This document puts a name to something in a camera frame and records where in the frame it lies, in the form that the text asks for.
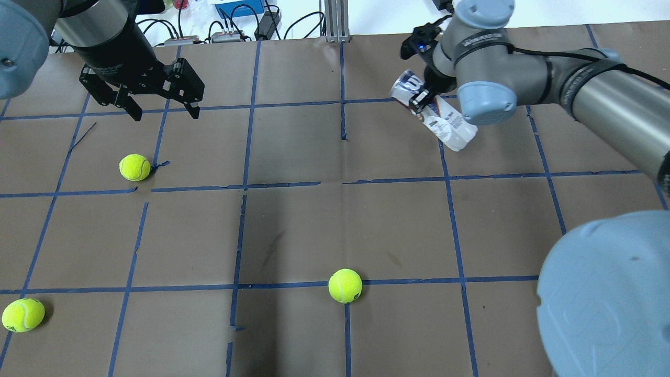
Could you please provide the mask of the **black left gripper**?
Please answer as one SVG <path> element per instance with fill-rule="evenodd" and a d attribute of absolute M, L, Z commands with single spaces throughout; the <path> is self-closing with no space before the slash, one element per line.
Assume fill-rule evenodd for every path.
<path fill-rule="evenodd" d="M 184 105 L 192 119 L 199 118 L 205 85 L 185 58 L 163 64 L 156 57 L 107 58 L 87 62 L 79 82 L 101 106 L 123 109 L 134 121 L 143 110 L 136 95 L 158 95 Z"/>

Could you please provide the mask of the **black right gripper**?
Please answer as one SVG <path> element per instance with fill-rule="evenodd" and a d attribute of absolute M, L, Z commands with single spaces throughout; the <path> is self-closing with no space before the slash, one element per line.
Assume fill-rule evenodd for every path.
<path fill-rule="evenodd" d="M 423 87 L 425 92 L 414 94 L 408 102 L 409 109 L 415 115 L 422 114 L 424 109 L 432 103 L 433 96 L 451 93 L 457 88 L 457 80 L 455 77 L 442 74 L 430 66 L 426 66 L 423 75 L 425 81 Z"/>

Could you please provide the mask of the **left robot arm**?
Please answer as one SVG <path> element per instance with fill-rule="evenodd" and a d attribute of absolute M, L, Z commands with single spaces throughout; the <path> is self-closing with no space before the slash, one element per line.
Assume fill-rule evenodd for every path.
<path fill-rule="evenodd" d="M 134 95 L 160 95 L 199 117 L 205 85 L 184 58 L 163 64 L 136 23 L 158 14 L 160 1 L 2 1 L 1 98 L 22 95 L 46 61 L 57 31 L 82 60 L 79 81 L 99 105 L 139 121 Z"/>

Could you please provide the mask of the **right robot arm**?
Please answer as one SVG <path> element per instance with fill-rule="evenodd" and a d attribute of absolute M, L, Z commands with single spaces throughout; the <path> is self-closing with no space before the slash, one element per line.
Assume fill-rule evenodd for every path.
<path fill-rule="evenodd" d="M 461 1 L 419 26 L 400 57 L 419 55 L 425 81 L 405 105 L 438 134 L 440 95 L 457 92 L 465 124 L 509 119 L 519 105 L 558 104 L 668 195 L 668 84 L 613 50 L 517 48 L 513 1 Z M 668 376 L 668 211 L 592 220 L 568 231 L 538 278 L 539 332 L 555 376 Z"/>

